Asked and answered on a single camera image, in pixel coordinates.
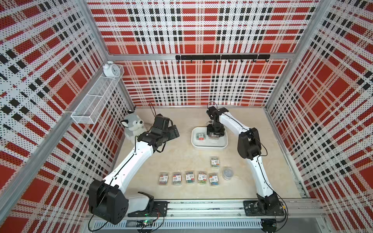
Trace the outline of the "white plastic storage box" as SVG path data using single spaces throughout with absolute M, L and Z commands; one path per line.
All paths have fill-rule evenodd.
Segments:
M 206 139 L 203 141 L 199 141 L 196 139 L 197 133 L 204 133 L 206 135 Z M 207 127 L 196 127 L 192 130 L 191 133 L 191 143 L 193 147 L 202 150 L 223 150 L 228 146 L 228 137 L 224 135 L 220 137 L 218 140 L 211 140 L 207 135 Z

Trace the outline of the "round clear paper clip box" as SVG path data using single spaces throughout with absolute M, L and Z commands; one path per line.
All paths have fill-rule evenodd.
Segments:
M 225 167 L 223 169 L 222 176 L 225 180 L 229 181 L 233 178 L 234 172 L 230 167 Z

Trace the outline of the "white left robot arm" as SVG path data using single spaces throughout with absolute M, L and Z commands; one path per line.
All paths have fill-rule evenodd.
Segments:
M 126 197 L 126 189 L 144 162 L 157 152 L 159 147 L 164 148 L 168 141 L 179 136 L 171 119 L 161 114 L 156 115 L 152 128 L 135 137 L 134 148 L 119 166 L 101 181 L 93 180 L 88 190 L 89 212 L 112 224 L 120 223 L 127 214 L 152 214 L 152 195 L 138 192 Z

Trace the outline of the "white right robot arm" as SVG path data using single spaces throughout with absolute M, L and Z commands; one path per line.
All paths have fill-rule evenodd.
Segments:
M 272 188 L 263 166 L 264 155 L 261 153 L 263 145 L 260 142 L 258 130 L 239 122 L 224 107 L 210 106 L 207 108 L 207 115 L 211 120 L 207 126 L 208 136 L 222 137 L 225 135 L 226 129 L 237 136 L 238 154 L 246 160 L 254 178 L 258 198 L 257 212 L 266 216 L 286 215 L 286 209 Z

